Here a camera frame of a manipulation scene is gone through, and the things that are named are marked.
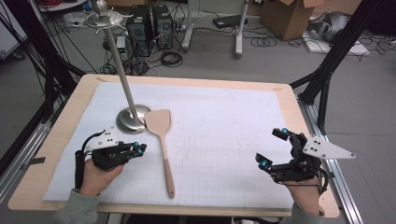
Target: white paper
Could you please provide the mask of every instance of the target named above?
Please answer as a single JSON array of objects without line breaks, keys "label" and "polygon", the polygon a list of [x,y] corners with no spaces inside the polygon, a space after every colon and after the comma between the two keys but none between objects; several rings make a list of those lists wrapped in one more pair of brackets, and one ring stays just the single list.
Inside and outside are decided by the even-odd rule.
[{"label": "white paper", "polygon": [[[143,157],[130,160],[122,174],[101,193],[106,203],[290,208],[284,186],[258,168],[256,152],[274,164],[288,162],[291,145],[271,135],[285,127],[272,91],[163,85],[130,85],[134,102],[170,109],[172,124],[165,136],[176,196],[167,194],[163,154],[150,132],[128,135],[125,143],[147,144]],[[93,133],[115,126],[127,106],[121,84],[101,83],[64,149],[46,201],[66,201],[74,187],[74,153]]]}]

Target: spatula handle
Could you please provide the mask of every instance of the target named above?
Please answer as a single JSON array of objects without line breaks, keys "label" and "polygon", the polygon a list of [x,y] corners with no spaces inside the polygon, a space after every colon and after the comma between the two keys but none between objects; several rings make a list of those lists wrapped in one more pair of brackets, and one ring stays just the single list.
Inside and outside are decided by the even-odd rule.
[{"label": "spatula handle", "polygon": [[168,159],[163,160],[163,166],[165,168],[166,188],[168,189],[168,195],[170,198],[175,197],[175,184],[173,182],[171,167],[169,166]]}]

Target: round metal base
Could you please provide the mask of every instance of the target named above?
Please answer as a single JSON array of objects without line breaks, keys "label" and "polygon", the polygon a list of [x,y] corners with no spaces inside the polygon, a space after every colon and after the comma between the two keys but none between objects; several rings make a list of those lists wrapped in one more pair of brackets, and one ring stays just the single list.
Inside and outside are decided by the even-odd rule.
[{"label": "round metal base", "polygon": [[116,125],[123,133],[142,133],[148,128],[144,121],[144,116],[147,112],[151,111],[146,105],[135,105],[137,119],[134,119],[129,107],[123,108],[116,118]]}]

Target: computer tower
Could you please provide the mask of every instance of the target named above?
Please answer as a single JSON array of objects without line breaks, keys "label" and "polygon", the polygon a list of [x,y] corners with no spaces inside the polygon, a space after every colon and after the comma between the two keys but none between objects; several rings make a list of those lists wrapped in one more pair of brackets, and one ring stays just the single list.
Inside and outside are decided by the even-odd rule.
[{"label": "computer tower", "polygon": [[158,49],[171,49],[173,47],[173,23],[168,7],[153,6],[152,18]]},{"label": "computer tower", "polygon": [[126,22],[133,56],[148,57],[150,44],[153,40],[151,18],[149,15],[149,6],[133,5],[130,15]]}]

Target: black metal frame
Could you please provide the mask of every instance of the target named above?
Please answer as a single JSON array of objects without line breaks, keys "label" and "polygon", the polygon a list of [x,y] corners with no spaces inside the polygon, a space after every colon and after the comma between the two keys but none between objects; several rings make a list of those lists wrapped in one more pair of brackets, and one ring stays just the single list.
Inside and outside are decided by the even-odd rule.
[{"label": "black metal frame", "polygon": [[319,68],[308,76],[290,83],[293,89],[308,83],[304,92],[298,94],[299,100],[308,105],[312,105],[315,98],[320,93],[318,126],[322,134],[326,134],[325,118],[332,74],[341,61],[347,56],[350,49],[359,39],[361,33],[378,10],[387,1],[388,0],[362,0]]}]

